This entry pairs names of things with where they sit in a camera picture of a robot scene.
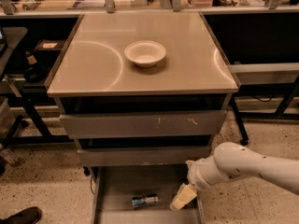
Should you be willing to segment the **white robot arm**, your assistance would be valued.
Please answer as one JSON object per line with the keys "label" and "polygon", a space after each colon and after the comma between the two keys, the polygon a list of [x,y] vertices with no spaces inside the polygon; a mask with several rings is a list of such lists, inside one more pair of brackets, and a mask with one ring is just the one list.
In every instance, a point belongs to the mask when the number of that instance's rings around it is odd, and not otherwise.
{"label": "white robot arm", "polygon": [[208,158],[186,161],[188,184],[182,184],[170,203],[180,210],[201,190],[246,177],[259,177],[299,194],[299,161],[266,156],[232,142],[221,143]]}

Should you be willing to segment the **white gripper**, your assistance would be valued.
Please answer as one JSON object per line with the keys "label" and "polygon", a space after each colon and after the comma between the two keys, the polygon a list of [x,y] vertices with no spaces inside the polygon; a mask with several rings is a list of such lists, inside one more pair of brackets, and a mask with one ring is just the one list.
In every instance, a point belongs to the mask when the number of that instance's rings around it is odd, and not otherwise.
{"label": "white gripper", "polygon": [[202,161],[187,160],[186,164],[188,167],[187,179],[189,184],[182,184],[178,189],[177,195],[170,203],[170,208],[175,211],[180,210],[186,204],[190,203],[197,196],[197,190],[203,190],[207,187],[207,182],[200,171]]}

